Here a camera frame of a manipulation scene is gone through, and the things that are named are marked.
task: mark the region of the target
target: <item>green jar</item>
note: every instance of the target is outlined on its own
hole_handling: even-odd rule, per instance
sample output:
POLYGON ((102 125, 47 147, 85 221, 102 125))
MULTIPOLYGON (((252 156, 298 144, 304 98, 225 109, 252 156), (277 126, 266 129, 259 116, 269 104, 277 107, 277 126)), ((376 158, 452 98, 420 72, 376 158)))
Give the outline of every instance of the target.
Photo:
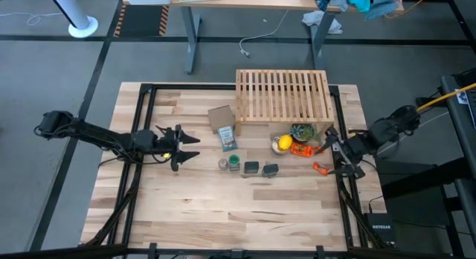
POLYGON ((230 165, 230 171, 237 171, 239 170, 239 156, 231 155, 228 159, 230 165))

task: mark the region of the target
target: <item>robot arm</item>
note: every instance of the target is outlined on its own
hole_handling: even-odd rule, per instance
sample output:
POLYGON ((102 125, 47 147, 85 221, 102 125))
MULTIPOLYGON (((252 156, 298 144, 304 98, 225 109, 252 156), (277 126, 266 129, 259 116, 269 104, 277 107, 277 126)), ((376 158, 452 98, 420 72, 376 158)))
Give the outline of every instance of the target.
POLYGON ((176 125, 176 129, 158 129, 164 136, 158 136, 151 130, 144 129, 134 133, 117 133, 89 124, 79 118, 74 118, 69 112, 52 111, 43 115, 42 123, 34 130, 35 134, 46 139, 72 137, 81 141, 94 144, 102 150, 111 150, 116 156, 131 163, 138 162, 144 155, 152 155, 160 164, 170 162, 173 171, 178 171, 178 163, 182 164, 188 159, 197 156, 199 152, 180 151, 179 143, 193 144, 199 139, 188 136, 176 125), (155 155, 170 154, 165 161, 159 161, 155 155))
POLYGON ((387 118, 374 122, 368 130, 350 130, 354 136, 341 141, 337 131, 331 127, 326 131, 326 142, 316 154, 332 145, 338 149, 341 158, 341 167, 336 173, 354 174, 357 179, 365 176, 364 171, 357 165, 364 155, 376 155, 377 150, 387 142, 399 140, 399 134, 413 135, 418 129, 420 115, 414 106, 403 106, 387 118))

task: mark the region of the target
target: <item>potted plant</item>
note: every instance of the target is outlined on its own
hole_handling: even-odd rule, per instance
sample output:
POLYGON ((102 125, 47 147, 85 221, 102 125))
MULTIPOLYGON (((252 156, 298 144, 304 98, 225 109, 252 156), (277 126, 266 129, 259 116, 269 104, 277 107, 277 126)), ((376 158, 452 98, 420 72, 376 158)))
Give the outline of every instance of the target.
POLYGON ((305 143, 316 136, 316 128, 312 124, 292 124, 290 134, 293 141, 305 143))

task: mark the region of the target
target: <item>small black box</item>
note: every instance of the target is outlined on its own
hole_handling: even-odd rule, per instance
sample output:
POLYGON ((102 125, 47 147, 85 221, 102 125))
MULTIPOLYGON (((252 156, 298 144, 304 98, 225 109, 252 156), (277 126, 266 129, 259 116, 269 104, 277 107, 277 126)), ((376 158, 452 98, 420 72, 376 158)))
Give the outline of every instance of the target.
POLYGON ((372 229, 388 245, 396 247, 392 217, 389 214, 365 214, 372 229))
POLYGON ((245 162, 245 173, 258 173, 259 169, 259 162, 245 162))
POLYGON ((277 164, 265 165, 265 167, 263 167, 263 176, 264 177, 275 176, 279 170, 280 168, 277 166, 277 164))

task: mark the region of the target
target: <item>green succulent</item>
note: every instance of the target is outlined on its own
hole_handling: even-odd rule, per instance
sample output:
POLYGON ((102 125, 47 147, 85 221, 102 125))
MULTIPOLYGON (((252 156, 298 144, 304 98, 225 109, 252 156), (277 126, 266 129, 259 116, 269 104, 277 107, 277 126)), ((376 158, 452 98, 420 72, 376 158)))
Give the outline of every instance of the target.
POLYGON ((315 137, 315 128, 311 124, 292 124, 291 135, 303 140, 311 140, 315 137))

